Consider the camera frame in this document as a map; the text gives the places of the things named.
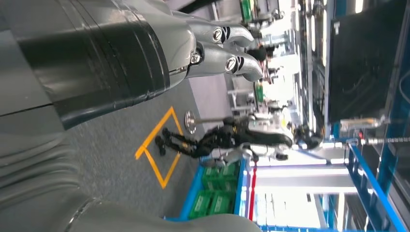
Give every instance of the blue shelf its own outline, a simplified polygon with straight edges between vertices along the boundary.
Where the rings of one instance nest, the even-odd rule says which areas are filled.
[[[405,232],[405,226],[390,205],[360,150],[356,145],[349,147],[347,169],[369,218],[367,230]]]
[[[339,232],[334,229],[304,228],[304,227],[287,227],[287,226],[260,226],[262,231],[286,231],[286,232]],[[344,232],[361,232],[361,231],[344,231]]]
[[[389,112],[389,118],[392,121],[403,120],[405,118],[409,119],[410,104],[401,95],[398,91],[400,81],[407,72],[410,72],[410,9],[407,7],[404,17],[402,31],[400,34],[400,39],[397,44],[396,50],[396,61],[395,67],[392,71],[392,86],[391,92],[388,96],[391,96],[387,99],[388,103],[386,105],[391,106],[386,108],[386,111]],[[410,77],[403,81],[402,85],[403,92],[410,95]],[[408,127],[409,120],[403,123],[389,124],[385,131],[385,138],[398,138],[406,136],[406,129]],[[381,189],[385,192],[389,192],[391,186],[395,167],[397,165],[397,156],[395,152],[391,150],[388,144],[384,144],[381,149],[381,162],[379,165],[379,174],[377,175],[377,181],[379,182]]]
[[[242,193],[242,186],[246,184],[247,178],[244,178],[244,171],[246,169],[246,162],[245,160],[241,160],[240,170],[239,170],[239,179],[238,179],[238,187],[236,189],[236,199],[235,199],[235,207],[234,207],[234,214],[239,215],[243,208],[243,202],[241,201],[241,193]],[[196,195],[199,191],[204,189],[202,185],[202,175],[204,174],[204,168],[202,166],[198,167],[194,179],[192,181],[190,190],[188,192],[187,198],[182,206],[181,213],[178,218],[164,218],[168,221],[188,221],[190,211],[194,204]]]

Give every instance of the screw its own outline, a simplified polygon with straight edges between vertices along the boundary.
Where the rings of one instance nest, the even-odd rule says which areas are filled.
[[[191,64],[197,64],[201,61],[201,55],[198,52],[195,52],[191,57]]]
[[[234,69],[235,65],[236,65],[236,59],[235,57],[231,57],[226,61],[225,70],[227,72],[231,71],[232,69]]]
[[[222,37],[222,29],[216,28],[214,30],[214,33],[212,34],[212,41],[217,43],[220,41],[221,37]]]

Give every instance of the green crate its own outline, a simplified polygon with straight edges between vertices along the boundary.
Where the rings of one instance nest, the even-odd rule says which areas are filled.
[[[239,163],[233,163],[225,168],[206,168],[202,176],[202,184],[207,190],[235,191],[239,174]]]
[[[228,165],[220,171],[220,175],[222,175],[223,178],[225,178],[225,177],[237,177],[238,174],[239,174],[239,165],[238,165],[238,163],[233,163],[231,165]]]
[[[205,168],[202,175],[202,185],[207,190],[220,190],[219,187],[220,171],[217,168]]]
[[[250,0],[241,0],[240,3],[242,11],[242,19],[244,22],[249,22],[252,20],[253,13]]]
[[[234,210],[235,194],[232,192],[218,191],[212,199],[209,215],[231,214]]]
[[[237,186],[238,186],[238,180],[237,179],[233,179],[233,180],[219,179],[218,180],[219,190],[234,192],[234,191],[236,191]]]
[[[214,197],[214,195],[215,193],[211,191],[199,191],[196,195],[194,204],[192,205],[192,209],[190,211],[190,214],[188,215],[188,218],[194,219],[208,215],[209,207],[212,203],[212,198]]]

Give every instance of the yellow floor marking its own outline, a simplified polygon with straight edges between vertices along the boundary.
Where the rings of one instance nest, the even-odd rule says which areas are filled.
[[[140,148],[135,153],[135,158],[136,159],[139,159],[141,157],[141,155],[144,152],[145,148],[148,147],[148,145],[154,139],[155,135],[157,135],[157,133],[160,131],[160,129],[166,123],[166,121],[169,119],[169,117],[172,115],[172,113],[174,113],[174,115],[175,115],[174,108],[171,106],[171,108],[169,108],[167,113],[165,113],[164,117],[161,118],[160,122],[154,127],[154,129],[151,131],[151,133],[148,135],[148,137],[145,139],[145,141],[142,143]]]
[[[162,177],[162,175],[161,175],[161,173],[160,173],[160,171],[159,171],[157,165],[155,164],[155,161],[154,161],[154,159],[152,158],[150,152],[149,152],[147,149],[145,149],[144,151],[145,151],[146,157],[148,158],[149,163],[151,164],[152,169],[154,170],[155,176],[157,176],[157,179],[158,179],[158,181],[159,181],[159,183],[160,183],[162,189],[164,189],[164,188],[167,186],[168,181],[169,181],[169,179],[171,178],[171,175],[172,175],[172,173],[174,172],[174,169],[175,169],[175,167],[176,167],[176,164],[178,163],[179,157],[180,157],[181,155],[180,155],[179,153],[177,153],[177,155],[175,156],[174,161],[173,161],[172,164],[171,164],[171,168],[169,169],[169,171],[168,171],[168,173],[167,173],[165,179],[163,179],[163,177]]]
[[[160,129],[163,127],[163,125],[166,123],[166,121],[168,121],[168,119],[170,117],[173,117],[175,123],[176,123],[176,127],[178,128],[178,132],[182,135],[182,129],[181,126],[178,122],[178,119],[176,117],[174,108],[171,106],[171,108],[169,108],[169,110],[165,113],[164,117],[162,117],[162,119],[159,121],[159,123],[154,127],[154,129],[151,131],[151,133],[148,135],[148,137],[144,140],[144,142],[142,143],[142,145],[138,148],[138,150],[135,153],[135,159],[139,159],[142,154],[145,154],[145,156],[148,159],[149,164],[151,164],[152,169],[154,170],[155,176],[157,177],[162,189],[164,189],[167,184],[169,179],[172,176],[172,173],[174,172],[174,169],[176,167],[176,164],[178,163],[179,157],[181,156],[180,153],[177,153],[174,161],[171,164],[170,169],[168,170],[167,175],[165,176],[165,178],[162,177],[161,172],[159,171],[154,159],[151,156],[151,153],[148,151],[148,146],[149,144],[152,142],[152,140],[155,138],[155,136],[157,135],[157,133],[160,131]]]

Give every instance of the metal stand base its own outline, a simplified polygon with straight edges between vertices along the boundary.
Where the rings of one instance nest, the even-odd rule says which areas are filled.
[[[185,128],[190,134],[194,134],[196,131],[195,115],[192,111],[185,113]]]

